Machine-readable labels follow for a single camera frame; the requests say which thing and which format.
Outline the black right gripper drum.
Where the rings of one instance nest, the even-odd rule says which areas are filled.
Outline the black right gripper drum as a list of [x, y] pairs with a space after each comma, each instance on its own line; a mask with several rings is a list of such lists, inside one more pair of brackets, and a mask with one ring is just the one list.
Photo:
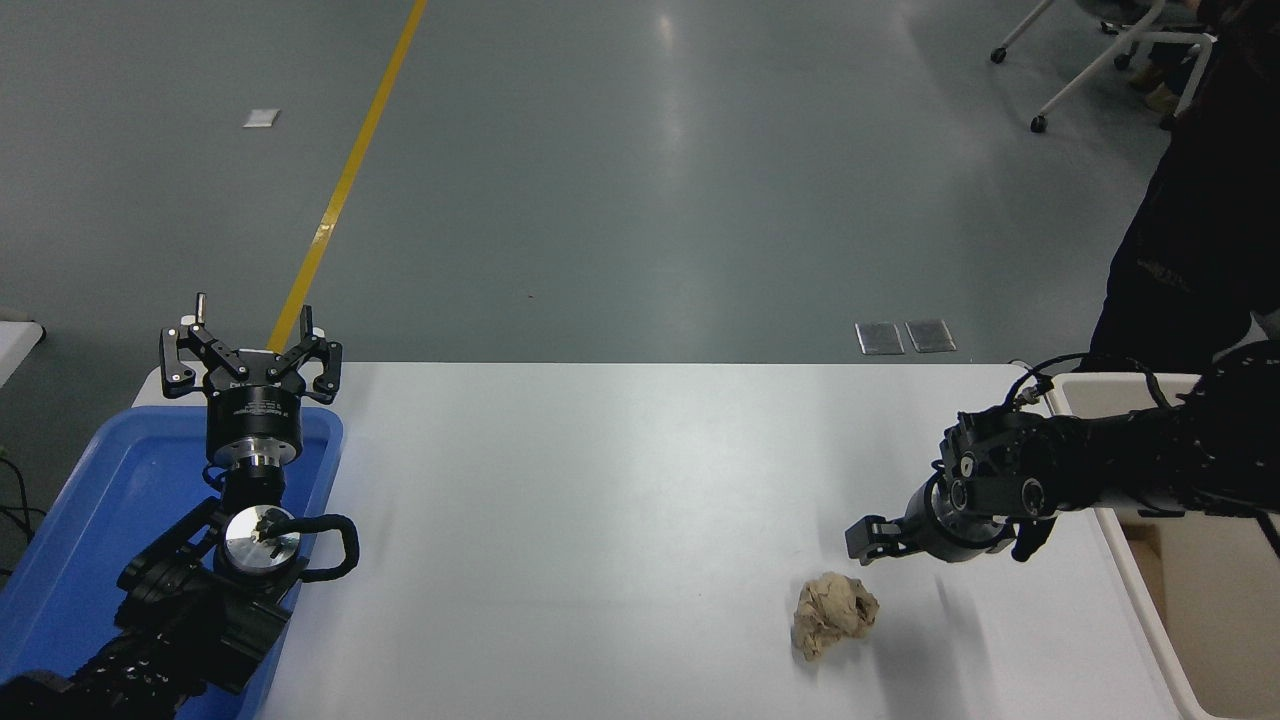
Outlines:
[[943, 562], [966, 562], [1012, 543], [1012, 528], [957, 509], [941, 474], [932, 475], [908, 501], [905, 543]]

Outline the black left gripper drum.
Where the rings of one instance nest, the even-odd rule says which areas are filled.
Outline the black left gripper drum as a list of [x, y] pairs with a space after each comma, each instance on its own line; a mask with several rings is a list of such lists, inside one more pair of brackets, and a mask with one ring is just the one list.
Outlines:
[[301, 400], [305, 382], [285, 379], [275, 384], [243, 382], [206, 383], [206, 459], [214, 465], [232, 465], [250, 454], [252, 445], [287, 465], [303, 451]]

